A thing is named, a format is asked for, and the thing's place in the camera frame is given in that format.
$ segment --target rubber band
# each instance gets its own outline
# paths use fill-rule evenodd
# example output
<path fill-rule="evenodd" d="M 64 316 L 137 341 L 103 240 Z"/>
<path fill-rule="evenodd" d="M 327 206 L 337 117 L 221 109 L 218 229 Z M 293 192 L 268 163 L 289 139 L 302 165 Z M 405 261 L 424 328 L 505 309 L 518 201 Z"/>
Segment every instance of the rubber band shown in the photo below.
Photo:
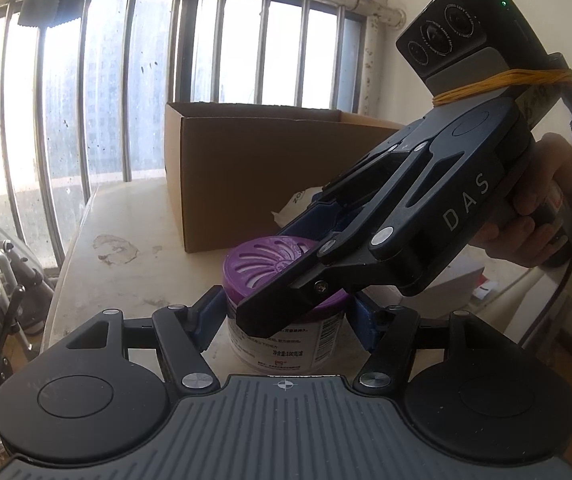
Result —
<path fill-rule="evenodd" d="M 461 86 L 435 95 L 432 98 L 432 105 L 435 107 L 447 105 L 465 99 L 466 97 L 483 94 L 505 86 L 553 85 L 556 83 L 572 85 L 572 70 L 569 68 L 553 70 L 514 68 L 495 74 L 483 81 L 471 83 L 470 85 Z"/>

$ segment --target white box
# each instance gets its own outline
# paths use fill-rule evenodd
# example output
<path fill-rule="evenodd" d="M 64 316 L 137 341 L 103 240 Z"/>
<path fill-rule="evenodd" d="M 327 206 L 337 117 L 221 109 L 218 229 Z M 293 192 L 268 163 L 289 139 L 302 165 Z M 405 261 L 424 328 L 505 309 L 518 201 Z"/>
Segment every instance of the white box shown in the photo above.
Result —
<path fill-rule="evenodd" d="M 370 285 L 364 292 L 378 305 L 403 305 L 421 317 L 438 319 L 453 310 L 465 308 L 477 288 L 483 265 L 459 253 L 427 288 L 416 296 L 402 296 L 392 285 Z"/>

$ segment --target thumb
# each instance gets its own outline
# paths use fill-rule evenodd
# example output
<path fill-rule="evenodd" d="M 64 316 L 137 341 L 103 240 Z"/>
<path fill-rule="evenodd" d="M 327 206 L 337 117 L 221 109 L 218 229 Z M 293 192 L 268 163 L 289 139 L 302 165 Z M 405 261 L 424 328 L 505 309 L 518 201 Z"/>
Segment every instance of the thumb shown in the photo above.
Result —
<path fill-rule="evenodd" d="M 546 199 L 554 174 L 572 157 L 572 146 L 558 134 L 546 134 L 536 144 L 526 171 L 515 185 L 513 204 L 521 216 L 534 212 Z"/>

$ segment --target crosshair symbol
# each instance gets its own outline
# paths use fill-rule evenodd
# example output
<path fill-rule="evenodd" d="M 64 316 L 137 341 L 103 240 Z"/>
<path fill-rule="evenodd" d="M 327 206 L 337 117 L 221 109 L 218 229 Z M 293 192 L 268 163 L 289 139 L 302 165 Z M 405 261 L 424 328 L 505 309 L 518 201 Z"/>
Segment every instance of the crosshair symbol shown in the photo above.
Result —
<path fill-rule="evenodd" d="M 292 383 L 291 381 L 288 381 L 286 379 L 283 379 L 275 384 L 277 384 L 277 386 L 280 387 L 282 390 L 288 390 L 293 386 L 297 386 L 295 383 Z"/>

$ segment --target hand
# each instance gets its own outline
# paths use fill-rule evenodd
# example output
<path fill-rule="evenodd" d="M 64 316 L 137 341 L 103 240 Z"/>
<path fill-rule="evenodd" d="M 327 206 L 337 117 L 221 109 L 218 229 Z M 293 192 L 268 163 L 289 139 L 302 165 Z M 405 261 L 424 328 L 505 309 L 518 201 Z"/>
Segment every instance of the hand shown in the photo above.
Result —
<path fill-rule="evenodd" d="M 561 188 L 572 209 L 572 145 L 559 134 L 545 134 L 536 144 L 533 158 L 515 185 L 513 205 L 520 215 L 503 229 L 486 222 L 470 245 L 485 249 L 491 258 L 508 260 L 523 267 L 536 267 L 563 247 L 567 239 L 550 240 L 560 224 L 537 228 L 530 214 L 547 196 L 552 181 Z"/>

